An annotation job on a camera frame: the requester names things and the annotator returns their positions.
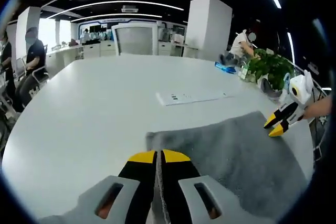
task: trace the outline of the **gray towel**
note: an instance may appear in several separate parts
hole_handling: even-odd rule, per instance
[[[194,129],[149,132],[147,149],[184,153],[201,175],[210,175],[232,191],[243,209],[277,221],[307,181],[283,139],[268,136],[265,121],[261,112],[253,112]],[[155,209],[154,215],[160,215]]]

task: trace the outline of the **potted plant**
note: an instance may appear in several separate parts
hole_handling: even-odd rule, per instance
[[[257,82],[260,77],[267,75],[267,80],[273,90],[282,90],[284,87],[283,78],[286,73],[291,76],[294,73],[294,67],[285,58],[274,54],[268,54],[263,49],[255,49],[254,54],[258,58],[252,59],[248,64],[248,70],[255,75]]]

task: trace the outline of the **white table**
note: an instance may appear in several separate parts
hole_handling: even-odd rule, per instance
[[[157,91],[219,87],[236,96],[174,106],[161,106],[155,97]],[[256,110],[268,117],[275,109],[256,87],[210,61],[137,55],[78,60],[22,113],[8,140],[3,172],[32,215],[63,214],[80,194],[145,151],[148,131],[198,127]],[[284,137],[309,179],[313,146],[307,121]]]

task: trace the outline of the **window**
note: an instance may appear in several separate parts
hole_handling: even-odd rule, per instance
[[[38,39],[43,42],[43,45],[48,45],[48,50],[56,46],[56,22],[54,19],[40,18]]]
[[[59,42],[70,42],[71,41],[71,23],[67,20],[61,20],[59,23]]]

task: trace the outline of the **person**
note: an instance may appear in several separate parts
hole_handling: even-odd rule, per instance
[[[8,81],[6,86],[6,92],[9,98],[13,102],[13,109],[17,112],[22,112],[23,107],[21,103],[16,99],[15,96],[15,84],[13,76],[13,67],[12,67],[12,44],[8,40],[8,34],[5,31],[3,38],[1,39],[2,44],[2,54],[0,61],[1,72],[5,71],[5,78]]]
[[[233,41],[229,54],[226,57],[220,55],[222,64],[227,65],[230,61],[233,61],[235,64],[245,61],[247,60],[245,57],[246,54],[248,54],[251,58],[255,58],[252,41],[256,38],[257,36],[251,29],[244,29],[243,32],[238,34]]]
[[[38,30],[36,27],[31,27],[26,33],[26,42],[30,45],[26,60],[26,75],[16,88],[15,96],[21,101],[24,106],[32,100],[29,94],[30,90],[38,87],[38,82],[32,76],[33,71],[43,67],[46,61],[46,53],[41,40],[37,38]],[[40,69],[36,72],[36,78],[41,79],[44,76],[45,69]]]
[[[86,41],[91,40],[90,35],[89,35],[89,30],[86,28],[84,30],[84,34],[82,37],[82,44],[86,43]]]
[[[303,119],[318,118],[331,113],[332,99],[331,95],[311,104],[305,109]]]

